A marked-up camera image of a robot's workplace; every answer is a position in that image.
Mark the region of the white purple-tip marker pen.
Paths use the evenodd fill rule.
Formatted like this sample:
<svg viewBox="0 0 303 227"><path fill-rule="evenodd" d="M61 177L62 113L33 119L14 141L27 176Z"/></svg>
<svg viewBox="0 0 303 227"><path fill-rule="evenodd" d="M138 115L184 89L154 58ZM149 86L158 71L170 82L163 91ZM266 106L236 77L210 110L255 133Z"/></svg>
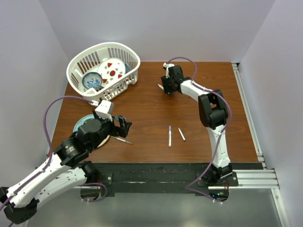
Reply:
<svg viewBox="0 0 303 227"><path fill-rule="evenodd" d="M172 126L169 126L169 142L168 142L169 148L172 146Z"/></svg>

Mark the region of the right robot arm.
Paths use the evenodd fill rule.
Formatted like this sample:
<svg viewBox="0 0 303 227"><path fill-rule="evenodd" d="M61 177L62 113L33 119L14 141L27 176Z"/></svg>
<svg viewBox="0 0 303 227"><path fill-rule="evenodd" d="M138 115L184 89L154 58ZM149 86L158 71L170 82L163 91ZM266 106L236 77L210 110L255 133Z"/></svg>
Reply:
<svg viewBox="0 0 303 227"><path fill-rule="evenodd" d="M212 160L199 179L209 184L223 185L232 174L232 165L228 155L225 130L228 125L229 106L220 90L207 89L189 77L184 77L182 68L164 63L166 75L161 77L164 93L179 92L198 102L199 119L206 127L211 143Z"/></svg>

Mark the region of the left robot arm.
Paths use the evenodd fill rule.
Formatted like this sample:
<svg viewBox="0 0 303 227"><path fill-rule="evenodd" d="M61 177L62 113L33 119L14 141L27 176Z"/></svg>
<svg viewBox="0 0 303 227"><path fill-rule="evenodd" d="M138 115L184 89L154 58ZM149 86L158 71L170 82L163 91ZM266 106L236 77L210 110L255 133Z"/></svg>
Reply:
<svg viewBox="0 0 303 227"><path fill-rule="evenodd" d="M114 120L95 116L86 120L65 139L53 154L24 180L12 187L1 187L1 210L13 224L32 218L46 202L75 186L94 185L99 171L85 159L108 136L126 138L132 125L119 116Z"/></svg>

